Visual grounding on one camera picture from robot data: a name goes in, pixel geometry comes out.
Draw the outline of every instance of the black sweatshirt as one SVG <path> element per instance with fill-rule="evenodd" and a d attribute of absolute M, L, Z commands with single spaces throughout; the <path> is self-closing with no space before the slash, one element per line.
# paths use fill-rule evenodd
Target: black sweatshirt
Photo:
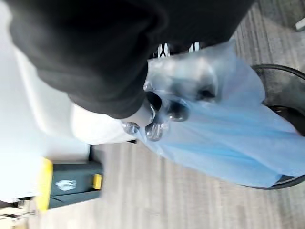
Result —
<path fill-rule="evenodd" d="M 144 100 L 160 43 L 227 41 L 254 0 L 6 0 L 14 44 L 48 85 L 113 118 Z"/>

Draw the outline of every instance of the light blue plastic bag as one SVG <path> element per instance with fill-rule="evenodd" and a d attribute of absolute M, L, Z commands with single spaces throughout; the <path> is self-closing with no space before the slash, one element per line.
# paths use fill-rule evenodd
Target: light blue plastic bag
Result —
<path fill-rule="evenodd" d="M 305 138 L 262 105 L 261 80 L 230 43 L 151 60 L 144 88 L 161 97 L 159 115 L 171 100 L 189 109 L 184 122 L 162 116 L 159 141 L 140 128 L 136 137 L 155 153 L 247 186 L 270 187 L 281 175 L 305 174 Z M 202 88 L 215 98 L 196 101 Z"/>

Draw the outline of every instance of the black sleeve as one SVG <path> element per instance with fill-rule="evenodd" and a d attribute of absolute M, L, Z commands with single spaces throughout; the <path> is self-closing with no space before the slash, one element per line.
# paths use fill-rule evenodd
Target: black sleeve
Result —
<path fill-rule="evenodd" d="M 7 0 L 14 44 L 48 85 L 114 118 L 144 100 L 155 17 L 121 0 Z"/>

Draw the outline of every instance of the gray carpet floor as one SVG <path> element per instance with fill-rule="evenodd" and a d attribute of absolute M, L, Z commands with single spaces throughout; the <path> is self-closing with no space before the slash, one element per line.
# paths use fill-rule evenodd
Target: gray carpet floor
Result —
<path fill-rule="evenodd" d="M 260 0 L 238 28 L 237 53 L 250 64 L 305 72 L 304 0 Z M 102 197 L 30 218 L 40 229 L 305 229 L 305 183 L 275 191 L 229 184 L 183 168 L 142 143 L 102 145 Z"/>

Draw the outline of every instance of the black trash bin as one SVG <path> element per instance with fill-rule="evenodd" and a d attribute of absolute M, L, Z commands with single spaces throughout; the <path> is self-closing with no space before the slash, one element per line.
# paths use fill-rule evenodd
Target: black trash bin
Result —
<path fill-rule="evenodd" d="M 305 74 L 277 64 L 260 64 L 254 65 L 252 68 L 264 84 L 266 91 L 264 104 L 290 122 L 302 136 L 305 136 Z M 305 175 L 300 177 L 282 175 L 281 179 L 269 188 L 253 188 L 283 189 L 300 184 L 304 180 Z"/>
<path fill-rule="evenodd" d="M 39 210 L 98 198 L 102 175 L 102 165 L 98 162 L 53 163 L 45 159 L 41 173 L 41 195 L 37 197 Z"/>

